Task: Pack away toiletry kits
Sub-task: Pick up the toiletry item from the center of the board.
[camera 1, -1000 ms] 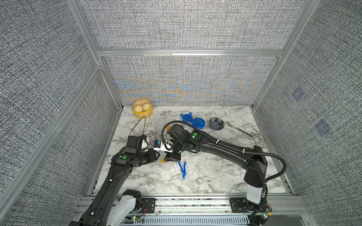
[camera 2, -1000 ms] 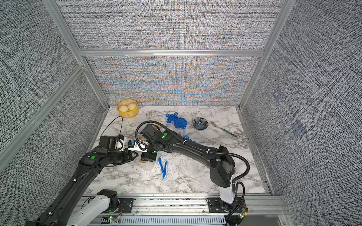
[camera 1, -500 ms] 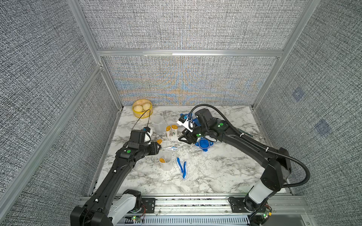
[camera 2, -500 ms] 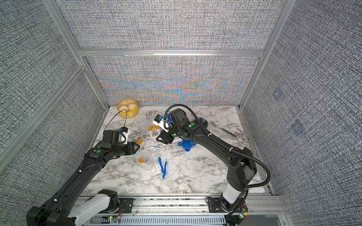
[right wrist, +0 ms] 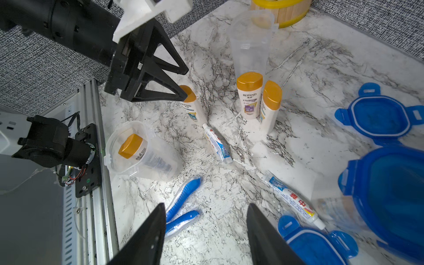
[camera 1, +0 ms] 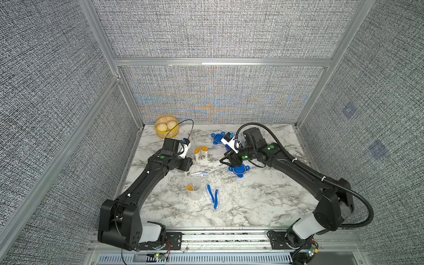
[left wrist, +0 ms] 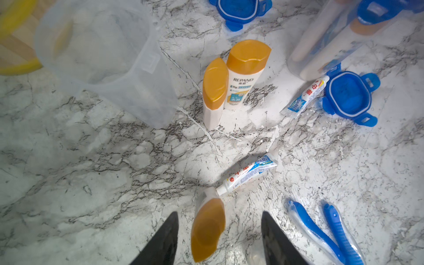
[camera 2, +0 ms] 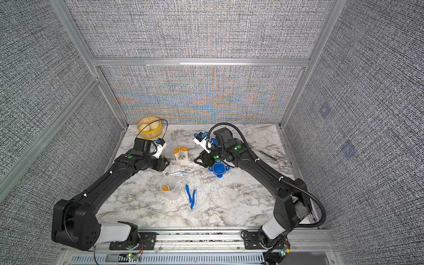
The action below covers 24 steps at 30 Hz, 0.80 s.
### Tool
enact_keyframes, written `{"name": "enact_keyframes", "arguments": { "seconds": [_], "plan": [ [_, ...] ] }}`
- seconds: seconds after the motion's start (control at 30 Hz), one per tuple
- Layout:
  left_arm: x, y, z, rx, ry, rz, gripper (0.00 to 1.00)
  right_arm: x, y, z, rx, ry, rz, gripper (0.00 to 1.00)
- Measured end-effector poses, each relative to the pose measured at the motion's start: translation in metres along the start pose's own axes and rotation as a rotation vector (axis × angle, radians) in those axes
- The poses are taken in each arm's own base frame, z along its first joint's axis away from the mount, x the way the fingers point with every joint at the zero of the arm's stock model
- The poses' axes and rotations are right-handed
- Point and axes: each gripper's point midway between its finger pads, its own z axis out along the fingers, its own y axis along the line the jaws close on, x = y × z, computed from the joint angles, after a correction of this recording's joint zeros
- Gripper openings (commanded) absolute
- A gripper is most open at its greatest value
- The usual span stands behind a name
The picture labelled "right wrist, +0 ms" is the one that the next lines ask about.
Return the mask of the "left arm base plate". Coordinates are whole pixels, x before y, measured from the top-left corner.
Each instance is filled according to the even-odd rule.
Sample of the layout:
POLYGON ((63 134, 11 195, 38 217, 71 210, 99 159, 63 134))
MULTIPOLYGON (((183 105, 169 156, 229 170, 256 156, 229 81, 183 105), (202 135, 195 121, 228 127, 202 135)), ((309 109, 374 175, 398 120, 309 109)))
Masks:
POLYGON ((74 182, 75 195, 81 198, 102 184, 102 166, 100 163, 100 147, 97 126, 89 124, 75 135, 75 139, 83 143, 82 173, 78 173, 74 182))

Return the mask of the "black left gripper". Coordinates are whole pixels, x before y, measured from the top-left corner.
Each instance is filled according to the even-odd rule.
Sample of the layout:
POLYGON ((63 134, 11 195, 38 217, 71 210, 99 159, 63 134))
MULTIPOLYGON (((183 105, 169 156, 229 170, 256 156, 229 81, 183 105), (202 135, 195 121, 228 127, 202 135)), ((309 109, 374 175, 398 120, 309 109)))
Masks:
POLYGON ((104 91, 115 95, 120 90, 128 102, 183 102, 187 92, 165 71, 186 75, 188 66, 162 24, 151 19, 119 42, 104 91), (156 64, 144 64, 147 57, 156 64))

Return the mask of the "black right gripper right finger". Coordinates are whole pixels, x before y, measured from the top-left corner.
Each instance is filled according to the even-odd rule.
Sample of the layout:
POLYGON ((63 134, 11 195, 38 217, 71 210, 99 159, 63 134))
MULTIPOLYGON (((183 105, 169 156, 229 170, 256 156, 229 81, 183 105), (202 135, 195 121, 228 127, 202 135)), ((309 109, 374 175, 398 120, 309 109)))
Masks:
POLYGON ((304 264, 254 203, 248 206, 246 224, 254 265, 304 264))

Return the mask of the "orange cap bottle four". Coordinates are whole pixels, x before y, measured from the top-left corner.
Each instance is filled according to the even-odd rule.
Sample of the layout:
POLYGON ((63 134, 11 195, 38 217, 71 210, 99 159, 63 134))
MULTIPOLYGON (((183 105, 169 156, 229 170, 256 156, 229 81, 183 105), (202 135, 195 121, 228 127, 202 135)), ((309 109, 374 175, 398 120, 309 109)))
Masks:
POLYGON ((148 141, 137 134, 131 134, 121 145, 118 154, 133 165, 145 166, 160 171, 169 171, 172 166, 153 152, 148 141))

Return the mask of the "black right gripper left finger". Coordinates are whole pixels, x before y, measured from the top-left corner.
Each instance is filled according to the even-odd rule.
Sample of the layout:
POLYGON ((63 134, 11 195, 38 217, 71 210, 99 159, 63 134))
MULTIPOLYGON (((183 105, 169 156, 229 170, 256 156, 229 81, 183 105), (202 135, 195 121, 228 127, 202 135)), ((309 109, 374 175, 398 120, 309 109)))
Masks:
POLYGON ((110 265, 158 265, 166 230, 165 205, 160 203, 108 263, 110 265))

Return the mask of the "orange cap bottle one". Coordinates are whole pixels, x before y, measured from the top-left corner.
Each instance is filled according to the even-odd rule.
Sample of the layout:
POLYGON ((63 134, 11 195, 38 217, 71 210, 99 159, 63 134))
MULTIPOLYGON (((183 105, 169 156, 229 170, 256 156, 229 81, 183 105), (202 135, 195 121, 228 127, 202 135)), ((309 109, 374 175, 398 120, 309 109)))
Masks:
POLYGON ((207 124, 207 117, 195 93, 189 86, 180 85, 180 87, 187 94, 187 98, 181 103, 181 105, 187 112, 188 116, 200 126, 207 124))

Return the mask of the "blue lid back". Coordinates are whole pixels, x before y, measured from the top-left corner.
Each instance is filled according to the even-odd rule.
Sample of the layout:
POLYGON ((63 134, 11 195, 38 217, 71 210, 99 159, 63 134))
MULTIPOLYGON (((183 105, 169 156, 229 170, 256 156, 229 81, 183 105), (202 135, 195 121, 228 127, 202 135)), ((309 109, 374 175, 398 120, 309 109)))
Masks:
POLYGON ((424 123, 424 106, 405 107, 398 100, 381 95, 380 85, 365 83, 348 108, 335 111, 335 118, 372 139, 376 145, 399 145, 399 139, 414 125, 424 123))

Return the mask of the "blue lid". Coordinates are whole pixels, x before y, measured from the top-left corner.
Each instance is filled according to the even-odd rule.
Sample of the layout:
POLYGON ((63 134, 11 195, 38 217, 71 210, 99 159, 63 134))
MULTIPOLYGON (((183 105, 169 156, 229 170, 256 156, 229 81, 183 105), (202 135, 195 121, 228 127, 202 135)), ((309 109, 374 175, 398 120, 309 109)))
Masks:
POLYGON ((365 83, 348 108, 335 111, 335 118, 372 139, 376 145, 399 145, 399 139, 414 125, 424 123, 424 106, 405 107, 398 100, 381 95, 380 85, 365 83))
POLYGON ((302 227, 290 215, 280 217, 278 231, 290 248, 307 265, 347 265, 359 253, 354 238, 342 231, 323 234, 302 227))
POLYGON ((348 162, 338 179, 366 226, 386 251, 424 262, 424 153, 386 146, 348 162))

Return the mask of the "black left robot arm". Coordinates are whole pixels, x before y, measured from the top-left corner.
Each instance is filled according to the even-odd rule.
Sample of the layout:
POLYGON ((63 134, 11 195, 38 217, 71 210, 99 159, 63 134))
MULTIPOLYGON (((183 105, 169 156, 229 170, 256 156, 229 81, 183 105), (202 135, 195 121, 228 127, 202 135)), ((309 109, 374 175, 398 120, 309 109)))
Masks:
POLYGON ((192 1, 117 1, 121 18, 93 1, 2 1, 1 29, 21 26, 108 66, 104 90, 129 102, 182 102, 170 73, 185 75, 180 57, 156 16, 175 22, 192 1))

